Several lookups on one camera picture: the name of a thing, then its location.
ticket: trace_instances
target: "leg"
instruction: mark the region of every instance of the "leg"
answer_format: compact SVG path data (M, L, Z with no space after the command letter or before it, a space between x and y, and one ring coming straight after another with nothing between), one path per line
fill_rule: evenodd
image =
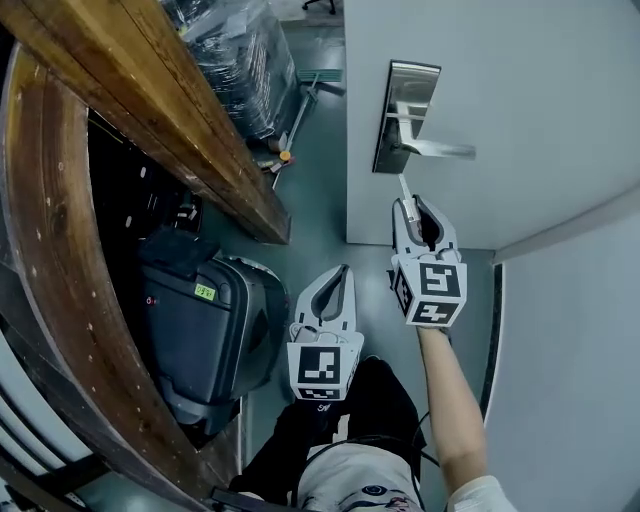
M318 411L323 402L296 400L278 418L273 435L229 489L249 491L265 501L287 504L287 493L304 468L309 449L326 428L329 413Z
M384 361L367 359L358 365L344 408L345 413L351 414L350 438L385 435L405 443L413 442L418 428L418 412L393 370ZM420 474L420 457L404 443L386 440L371 444L399 455L413 466L416 474ZM415 446L422 449L426 444L422 432L419 432Z

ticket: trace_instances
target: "printed graphic on shirt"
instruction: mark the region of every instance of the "printed graphic on shirt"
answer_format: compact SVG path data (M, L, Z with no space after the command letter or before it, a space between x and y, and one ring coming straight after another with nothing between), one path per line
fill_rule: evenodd
M322 510L314 496L308 496L302 505L303 509ZM381 485L367 485L349 494L338 503L339 512L352 512L356 509L378 509L392 512L422 512L420 506L406 493L399 489L387 489Z

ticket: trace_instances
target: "chair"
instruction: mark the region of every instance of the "chair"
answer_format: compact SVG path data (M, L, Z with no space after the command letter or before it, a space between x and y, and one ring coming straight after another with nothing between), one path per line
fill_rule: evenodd
M316 2L319 2L320 0L309 0L308 2L305 2L302 5L302 8L306 11L309 9L309 4L315 4ZM329 0L331 2L331 10L329 11L331 14L335 14L336 13L336 6L333 3L333 0Z

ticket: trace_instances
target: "wood grain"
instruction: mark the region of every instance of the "wood grain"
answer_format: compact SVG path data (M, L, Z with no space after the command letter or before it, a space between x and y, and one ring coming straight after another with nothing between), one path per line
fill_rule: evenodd
M88 105L257 239L289 217L157 0L0 0L0 20Z
M87 108L23 49L12 62L3 95L3 206L16 268L49 352L117 440L115 456L107 444L98 447L109 464L125 474L136 468L138 481L161 480L161 494L200 509L213 486L228 483L227 463L189 443L122 316L93 211ZM87 428L79 419L74 427Z

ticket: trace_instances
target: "floor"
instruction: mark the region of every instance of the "floor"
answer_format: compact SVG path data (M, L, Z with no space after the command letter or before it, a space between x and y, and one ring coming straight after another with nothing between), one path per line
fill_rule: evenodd
M286 35L299 68L344 67L342 28L289 28ZM283 171L276 190L292 215L291 243L260 245L213 208L205 212L202 235L220 240L228 254L246 256L271 268L286 285L292 302L325 270L341 263L350 265L356 278L358 330L365 336L365 354L377 354L389 362L418 412L423 414L427 399L416 334L404 324L385 272L390 267L392 250L386 246L349 245L344 241L346 95L340 93L344 93L346 84L335 85L339 87L320 90L318 103L306 116L293 147L296 163ZM479 399L491 335L492 254L488 251L462 251L462 254L468 265L469 295L452 328L452 340ZM272 380L249 396L249 456L269 437L278 415L291 400L284 363L286 359L281 357ZM425 433L429 441L428 425ZM443 510L446 496L437 468L423 464L421 481L427 510ZM99 512L179 510L116 475L107 475L80 494Z
M303 9L304 0L269 0L285 28L293 26L340 27L344 25L344 0L334 0L336 14L330 14L329 0L319 0Z

